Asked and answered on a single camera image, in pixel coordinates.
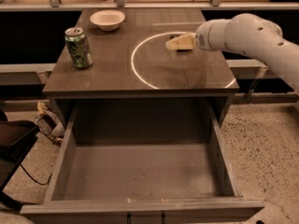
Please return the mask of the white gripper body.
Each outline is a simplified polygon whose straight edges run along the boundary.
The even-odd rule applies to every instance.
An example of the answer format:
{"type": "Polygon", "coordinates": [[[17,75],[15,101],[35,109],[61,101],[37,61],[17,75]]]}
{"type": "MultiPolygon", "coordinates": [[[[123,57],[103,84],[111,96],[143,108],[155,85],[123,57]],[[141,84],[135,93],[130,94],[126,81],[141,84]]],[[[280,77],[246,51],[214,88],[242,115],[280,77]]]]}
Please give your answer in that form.
{"type": "Polygon", "coordinates": [[[211,20],[202,23],[196,30],[196,44],[202,50],[224,51],[225,28],[228,21],[225,19],[211,20]]]}

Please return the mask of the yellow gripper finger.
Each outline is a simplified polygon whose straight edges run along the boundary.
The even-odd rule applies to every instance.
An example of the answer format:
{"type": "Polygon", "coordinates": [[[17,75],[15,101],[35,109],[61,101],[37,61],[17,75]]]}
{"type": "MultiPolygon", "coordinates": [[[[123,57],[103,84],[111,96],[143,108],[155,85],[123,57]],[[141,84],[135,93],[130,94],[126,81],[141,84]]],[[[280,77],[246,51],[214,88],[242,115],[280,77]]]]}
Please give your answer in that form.
{"type": "Polygon", "coordinates": [[[165,45],[169,50],[192,50],[196,46],[195,38],[194,33],[186,33],[168,40],[165,45]]]}

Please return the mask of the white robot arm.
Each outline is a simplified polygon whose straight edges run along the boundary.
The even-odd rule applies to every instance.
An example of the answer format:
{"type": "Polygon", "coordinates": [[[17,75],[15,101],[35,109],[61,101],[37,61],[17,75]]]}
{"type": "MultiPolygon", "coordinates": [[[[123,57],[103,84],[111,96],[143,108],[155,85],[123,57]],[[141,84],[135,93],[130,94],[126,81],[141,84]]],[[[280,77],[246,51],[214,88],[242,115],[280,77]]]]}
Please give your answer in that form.
{"type": "Polygon", "coordinates": [[[242,13],[230,20],[202,22],[195,33],[186,33],[165,43],[169,50],[226,51],[264,63],[294,91],[299,91],[299,46],[284,39],[275,23],[242,13]]]}

